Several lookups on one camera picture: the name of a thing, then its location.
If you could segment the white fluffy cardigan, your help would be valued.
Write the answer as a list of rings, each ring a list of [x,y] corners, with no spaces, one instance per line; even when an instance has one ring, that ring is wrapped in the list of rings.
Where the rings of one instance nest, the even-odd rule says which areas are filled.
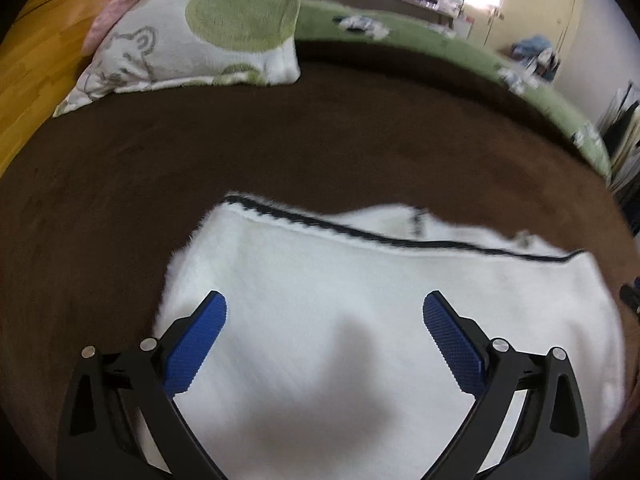
[[[422,304],[518,351],[564,349],[597,443],[626,399],[625,343],[596,259],[402,205],[322,216],[230,195],[175,253],[153,332],[209,292],[219,337],[180,412],[231,479],[416,479],[469,411]]]

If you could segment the hanging clothes rack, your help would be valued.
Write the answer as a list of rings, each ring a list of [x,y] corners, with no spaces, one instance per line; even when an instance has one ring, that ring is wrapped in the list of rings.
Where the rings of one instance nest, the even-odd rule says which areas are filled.
[[[598,128],[611,162],[608,189],[633,236],[639,234],[639,85],[619,88]]]

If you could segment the blue clothes pile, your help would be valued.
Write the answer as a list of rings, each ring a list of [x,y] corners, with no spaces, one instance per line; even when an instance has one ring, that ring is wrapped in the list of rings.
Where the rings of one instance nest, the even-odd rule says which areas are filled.
[[[551,41],[541,35],[512,44],[510,58],[523,65],[530,74],[549,82],[555,78],[561,64]]]

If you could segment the brown plush blanket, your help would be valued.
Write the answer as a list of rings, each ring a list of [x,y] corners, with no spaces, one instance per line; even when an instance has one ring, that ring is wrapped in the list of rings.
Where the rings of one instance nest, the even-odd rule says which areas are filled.
[[[604,180],[501,84],[422,54],[302,41],[295,84],[114,94],[46,122],[1,179],[1,405],[55,472],[79,350],[149,330],[171,253],[230,191],[334,214],[426,208],[585,248],[611,292],[639,255]]]

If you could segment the wooden headboard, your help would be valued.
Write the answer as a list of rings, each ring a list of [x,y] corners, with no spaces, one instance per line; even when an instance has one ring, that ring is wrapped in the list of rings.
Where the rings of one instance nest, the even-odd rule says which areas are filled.
[[[87,65],[81,46],[110,0],[28,0],[1,44],[1,169]]]

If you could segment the pink pillow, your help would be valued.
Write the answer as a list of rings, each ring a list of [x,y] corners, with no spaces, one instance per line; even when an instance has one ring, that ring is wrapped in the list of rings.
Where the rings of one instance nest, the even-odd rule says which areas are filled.
[[[80,50],[82,56],[93,55],[107,33],[140,0],[110,0],[93,20]]]

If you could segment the green and white pillow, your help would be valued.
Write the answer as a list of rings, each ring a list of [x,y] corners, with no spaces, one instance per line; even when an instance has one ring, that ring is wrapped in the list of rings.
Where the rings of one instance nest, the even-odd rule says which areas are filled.
[[[141,0],[106,34],[61,116],[110,93],[292,84],[300,0]]]

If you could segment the green cow-print blanket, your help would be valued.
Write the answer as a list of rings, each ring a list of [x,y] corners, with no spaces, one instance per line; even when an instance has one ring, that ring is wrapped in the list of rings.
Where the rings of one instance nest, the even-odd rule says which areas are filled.
[[[559,143],[604,180],[610,156],[599,131],[551,84],[469,41],[399,14],[304,0],[295,31],[300,62],[425,84],[475,101]]]

